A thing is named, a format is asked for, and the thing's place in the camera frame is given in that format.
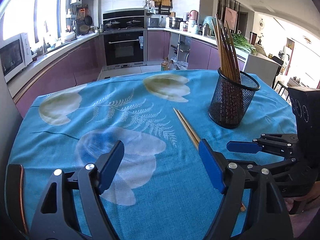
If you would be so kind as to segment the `person's right hand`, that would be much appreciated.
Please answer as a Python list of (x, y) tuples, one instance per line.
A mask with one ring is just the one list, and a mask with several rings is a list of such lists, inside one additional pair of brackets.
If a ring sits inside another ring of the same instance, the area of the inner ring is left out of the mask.
[(307, 195), (284, 200), (288, 211), (295, 202), (305, 204), (301, 213), (290, 215), (294, 239), (319, 239), (319, 181)]

